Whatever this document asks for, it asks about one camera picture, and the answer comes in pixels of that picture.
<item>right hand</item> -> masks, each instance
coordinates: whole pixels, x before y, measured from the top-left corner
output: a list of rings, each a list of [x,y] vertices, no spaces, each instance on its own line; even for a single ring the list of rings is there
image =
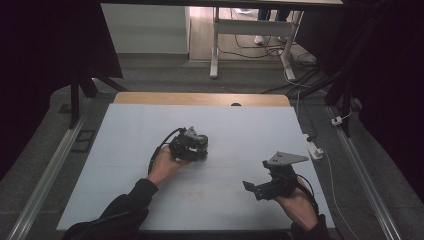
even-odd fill
[[[302,179],[298,177],[297,180],[305,186]],[[289,197],[278,196],[274,200],[280,204],[287,216],[304,231],[308,232],[318,224],[318,218],[311,202],[299,188],[296,188]]]

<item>table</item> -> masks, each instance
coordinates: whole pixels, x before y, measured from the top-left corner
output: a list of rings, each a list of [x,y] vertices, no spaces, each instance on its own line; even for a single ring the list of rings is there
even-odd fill
[[[293,3],[312,3],[312,4],[331,4],[342,5],[341,0],[290,0],[285,2]],[[290,49],[299,27],[303,11],[295,11],[293,22],[275,22],[275,21],[249,21],[236,19],[220,19],[219,7],[216,8],[214,16],[214,39],[212,46],[210,77],[218,77],[218,35],[260,35],[260,36],[281,36],[287,37],[284,51],[280,54],[284,71],[289,81],[295,81],[292,67],[289,62]]]
[[[233,102],[243,106],[229,106]],[[163,138],[187,124],[209,137],[208,160],[186,166],[161,185],[141,229],[290,229],[291,220],[278,204],[256,201],[242,184],[242,180],[270,181],[261,161],[277,150],[308,155],[287,98],[200,93],[119,93],[109,106],[58,229],[99,217],[111,200],[146,175],[148,159]],[[309,179],[328,227],[334,227],[312,162],[293,167]]]

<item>gray floor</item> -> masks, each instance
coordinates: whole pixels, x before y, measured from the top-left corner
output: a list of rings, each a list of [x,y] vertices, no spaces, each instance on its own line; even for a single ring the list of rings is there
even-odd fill
[[[281,63],[225,62],[220,64],[219,80],[209,79],[208,63],[190,62],[179,58],[121,58],[124,81],[120,84],[132,91],[260,93],[284,84]],[[297,76],[306,70],[295,69]],[[95,99],[82,130],[97,131],[108,104],[116,92],[96,81],[102,91]],[[288,88],[274,91],[284,94]],[[386,239],[380,224],[359,184],[358,178],[344,151],[323,104],[322,93],[304,101],[291,101],[297,109],[299,123],[305,133],[317,135],[314,142],[326,149],[329,159],[314,162],[332,217],[344,239],[355,239],[342,216],[359,239]],[[0,239],[5,239],[19,217],[27,199],[42,175],[46,165],[69,124],[69,113],[63,111],[69,104],[69,89],[52,95],[49,112],[31,142],[0,183]],[[358,120],[358,112],[351,115],[350,128],[361,157],[387,204],[403,239],[422,239],[424,236],[424,208],[390,157],[369,135]],[[74,144],[74,150],[84,149]],[[71,151],[53,185],[27,239],[59,239],[62,233],[55,227],[66,207],[88,152]],[[332,167],[334,195],[329,161]],[[336,230],[334,239],[343,239]]]

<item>left hand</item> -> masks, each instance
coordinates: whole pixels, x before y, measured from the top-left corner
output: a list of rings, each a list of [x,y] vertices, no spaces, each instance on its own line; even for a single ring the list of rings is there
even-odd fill
[[[156,156],[152,171],[146,179],[159,186],[165,179],[174,175],[178,169],[189,163],[189,161],[173,159],[169,146],[165,145]]]

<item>hand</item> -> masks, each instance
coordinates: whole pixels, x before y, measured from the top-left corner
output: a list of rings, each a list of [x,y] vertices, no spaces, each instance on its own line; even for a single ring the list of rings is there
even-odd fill
[[[297,178],[300,184],[305,186],[302,179]],[[274,199],[283,208],[287,216],[297,223],[304,231],[308,232],[318,224],[312,204],[302,190],[296,188],[290,197],[276,197]]]
[[[159,186],[166,178],[174,175],[178,169],[189,163],[189,161],[173,159],[169,146],[165,145],[156,156],[152,171],[146,179]]]

